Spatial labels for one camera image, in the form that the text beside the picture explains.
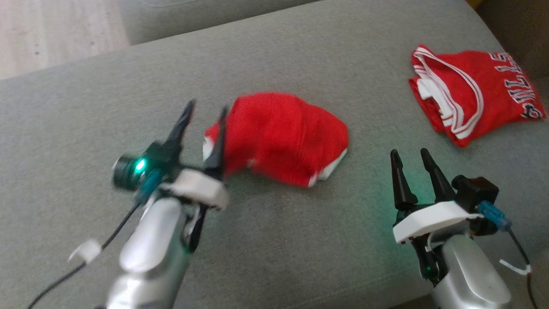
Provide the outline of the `large yellow sofa back cushion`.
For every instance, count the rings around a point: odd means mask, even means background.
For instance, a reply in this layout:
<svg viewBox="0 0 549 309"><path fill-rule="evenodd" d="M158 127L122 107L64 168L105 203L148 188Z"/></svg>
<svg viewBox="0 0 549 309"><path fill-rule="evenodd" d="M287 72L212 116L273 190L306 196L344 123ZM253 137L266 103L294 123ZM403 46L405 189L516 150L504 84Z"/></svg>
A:
<svg viewBox="0 0 549 309"><path fill-rule="evenodd" d="M465 0L530 78L549 85L549 0Z"/></svg>

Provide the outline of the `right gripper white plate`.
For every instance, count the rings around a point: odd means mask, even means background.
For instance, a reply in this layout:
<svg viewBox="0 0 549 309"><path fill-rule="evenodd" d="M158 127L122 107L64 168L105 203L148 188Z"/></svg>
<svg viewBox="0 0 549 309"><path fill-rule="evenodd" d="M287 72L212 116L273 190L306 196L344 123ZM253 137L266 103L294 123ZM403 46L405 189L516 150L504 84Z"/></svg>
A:
<svg viewBox="0 0 549 309"><path fill-rule="evenodd" d="M398 244L412 244L418 258L420 276L436 286L447 275L449 268L442 248L436 248L433 244L444 243L456 235L469 238L494 235L498 227L476 210L469 213L455 203L455 191L429 151L422 148L420 156L431 177L436 204L418 205L414 212L410 211L418 203L418 198L410 190L398 151L392 149L392 187L398 210L392 232Z"/></svg>

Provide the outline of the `yellow and grey sofa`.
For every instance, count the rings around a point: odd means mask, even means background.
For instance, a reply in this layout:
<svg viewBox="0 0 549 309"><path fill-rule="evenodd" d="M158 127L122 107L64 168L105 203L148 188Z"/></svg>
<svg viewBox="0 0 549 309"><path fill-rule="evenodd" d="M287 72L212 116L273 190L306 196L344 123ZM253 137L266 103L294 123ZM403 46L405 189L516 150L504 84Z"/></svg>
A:
<svg viewBox="0 0 549 309"><path fill-rule="evenodd" d="M200 164L222 108L259 91L332 112L348 125L349 152L312 188L229 178L231 203L208 213L176 309L381 309L428 294L414 249L392 234L392 149L420 202L434 200L421 148L447 178L500 188L496 205L549 309L549 121L455 147L410 91L419 44L501 50L463 0L322 0L1 81L0 309L26 308L74 268L78 245L118 226L133 201L112 187L122 154L164 139L197 99L182 160Z"/></svg>

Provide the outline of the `red shorts white trim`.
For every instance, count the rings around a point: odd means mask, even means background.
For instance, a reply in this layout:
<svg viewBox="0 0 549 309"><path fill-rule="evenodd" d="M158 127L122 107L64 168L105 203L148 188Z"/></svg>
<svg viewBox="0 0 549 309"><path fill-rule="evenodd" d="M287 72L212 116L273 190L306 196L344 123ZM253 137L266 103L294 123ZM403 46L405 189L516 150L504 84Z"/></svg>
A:
<svg viewBox="0 0 549 309"><path fill-rule="evenodd" d="M225 177L250 170L309 188L330 177L349 147L343 121L289 93L239 96L225 126Z"/></svg>

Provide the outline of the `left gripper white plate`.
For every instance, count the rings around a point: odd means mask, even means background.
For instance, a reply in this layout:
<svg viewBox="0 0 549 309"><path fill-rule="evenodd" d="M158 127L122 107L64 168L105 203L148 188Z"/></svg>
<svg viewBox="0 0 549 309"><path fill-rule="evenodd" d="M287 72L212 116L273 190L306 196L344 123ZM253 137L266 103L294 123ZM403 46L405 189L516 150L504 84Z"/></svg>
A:
<svg viewBox="0 0 549 309"><path fill-rule="evenodd" d="M196 100L190 100L169 133L165 146L168 149L182 148L182 140L191 122ZM204 169L178 165L170 174L162 176L161 183L151 194L144 207L144 213L161 198L172 197L182 203L196 207L196 213L184 221L181 243L191 254L199 245L206 213L210 209L224 210L229 204L227 186L221 180L225 172L225 136L227 131L228 107L224 107L218 120L218 135ZM146 180L145 160L142 156L121 156L112 167L112 183L116 188L135 194Z"/></svg>

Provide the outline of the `red white jersey shirt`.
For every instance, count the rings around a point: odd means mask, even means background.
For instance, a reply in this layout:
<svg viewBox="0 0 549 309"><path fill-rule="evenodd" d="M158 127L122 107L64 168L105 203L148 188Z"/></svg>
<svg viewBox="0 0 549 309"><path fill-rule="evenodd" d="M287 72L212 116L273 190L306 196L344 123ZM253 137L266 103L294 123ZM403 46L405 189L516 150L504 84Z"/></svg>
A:
<svg viewBox="0 0 549 309"><path fill-rule="evenodd" d="M433 129L458 147L508 123L546 117L534 84L506 52L435 54L419 45L410 59L415 99Z"/></svg>

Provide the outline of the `long grey sofa seat cushion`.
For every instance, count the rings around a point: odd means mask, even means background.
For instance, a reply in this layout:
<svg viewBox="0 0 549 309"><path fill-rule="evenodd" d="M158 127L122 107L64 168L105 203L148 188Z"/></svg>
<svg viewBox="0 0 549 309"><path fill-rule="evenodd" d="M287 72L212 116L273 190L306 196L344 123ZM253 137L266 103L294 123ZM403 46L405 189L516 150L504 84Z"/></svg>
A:
<svg viewBox="0 0 549 309"><path fill-rule="evenodd" d="M315 1L318 0L116 0L132 45Z"/></svg>

